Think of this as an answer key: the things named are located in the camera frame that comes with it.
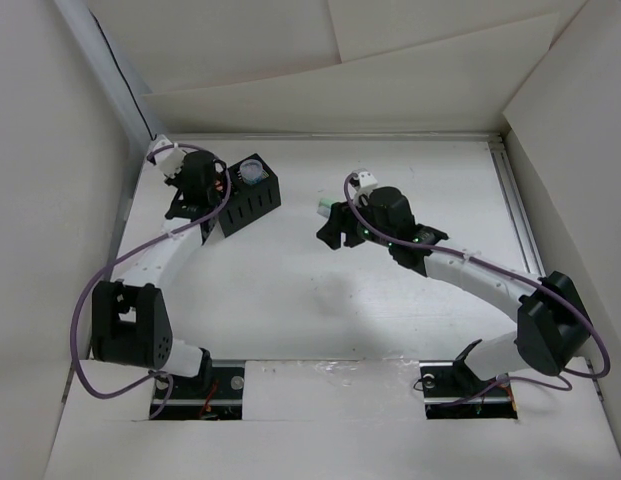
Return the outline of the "green highlighter marker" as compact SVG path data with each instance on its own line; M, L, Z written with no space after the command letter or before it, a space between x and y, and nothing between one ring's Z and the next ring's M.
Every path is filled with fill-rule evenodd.
M333 204L335 204L334 200L322 198L318 204L318 211L330 211Z

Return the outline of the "clear jar of paper clips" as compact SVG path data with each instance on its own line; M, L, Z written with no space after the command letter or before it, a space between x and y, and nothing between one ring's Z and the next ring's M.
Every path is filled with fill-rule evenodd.
M240 163L239 175L245 184L255 185L265 178L266 170L260 160L249 158Z

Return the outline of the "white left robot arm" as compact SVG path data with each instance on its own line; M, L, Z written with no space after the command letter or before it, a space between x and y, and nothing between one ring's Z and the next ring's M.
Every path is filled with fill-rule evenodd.
M164 238L92 291L92 348L102 362L176 375L180 387L198 397L212 387L209 354L174 337L163 290L205 245L229 199L229 181L222 177L224 162L210 151L175 160L179 164L166 175L176 194L162 224Z

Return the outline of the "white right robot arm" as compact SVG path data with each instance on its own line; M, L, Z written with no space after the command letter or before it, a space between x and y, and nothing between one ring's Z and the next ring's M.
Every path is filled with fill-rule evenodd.
M568 276L535 277L461 248L447 233L417 222L395 187L368 188L343 202L323 199L318 212L326 222L316 236L330 249L377 244L400 267L452 285L514 322L512 332L475 340L452 360L452 381L463 393L476 393L489 380L524 369L558 377L593 336Z

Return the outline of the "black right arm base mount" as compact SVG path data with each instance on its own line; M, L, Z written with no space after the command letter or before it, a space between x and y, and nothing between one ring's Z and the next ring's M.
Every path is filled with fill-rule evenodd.
M495 381L480 380L466 365L466 358L479 343L472 342L453 360L420 363L412 388L422 395L428 420L518 418L508 386L494 386L478 396Z

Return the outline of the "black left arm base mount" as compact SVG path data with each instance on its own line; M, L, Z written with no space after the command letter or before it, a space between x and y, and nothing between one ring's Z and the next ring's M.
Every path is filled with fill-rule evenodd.
M199 373L192 378L174 377L173 389L157 380L150 404L151 420L239 421L243 416L246 362L213 360L203 350Z

